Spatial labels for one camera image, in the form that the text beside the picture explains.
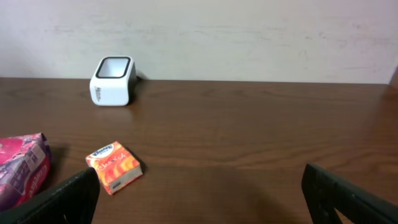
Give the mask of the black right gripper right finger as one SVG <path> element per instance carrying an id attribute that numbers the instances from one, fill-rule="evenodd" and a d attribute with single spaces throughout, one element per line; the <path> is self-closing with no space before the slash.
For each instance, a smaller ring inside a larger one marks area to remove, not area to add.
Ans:
<path id="1" fill-rule="evenodd" d="M 315 164 L 307 164 L 302 192 L 314 223 L 341 223 L 338 212 L 353 223 L 397 223 L 397 206 Z"/>

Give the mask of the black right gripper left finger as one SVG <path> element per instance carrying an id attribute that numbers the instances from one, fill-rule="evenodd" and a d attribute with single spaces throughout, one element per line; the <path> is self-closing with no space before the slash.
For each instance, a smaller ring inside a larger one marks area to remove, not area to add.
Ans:
<path id="1" fill-rule="evenodd" d="M 99 192 L 100 183 L 96 171 L 93 168 L 87 168 L 21 205 L 1 212 L 1 224 L 90 224 Z"/>

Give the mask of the orange Kleenex tissue pack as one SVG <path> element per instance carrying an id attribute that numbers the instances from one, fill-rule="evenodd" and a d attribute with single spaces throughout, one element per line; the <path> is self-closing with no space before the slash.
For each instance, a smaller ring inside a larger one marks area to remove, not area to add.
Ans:
<path id="1" fill-rule="evenodd" d="M 89 154 L 85 160 L 95 169 L 100 184 L 109 195 L 143 175 L 141 163 L 117 141 Z"/>

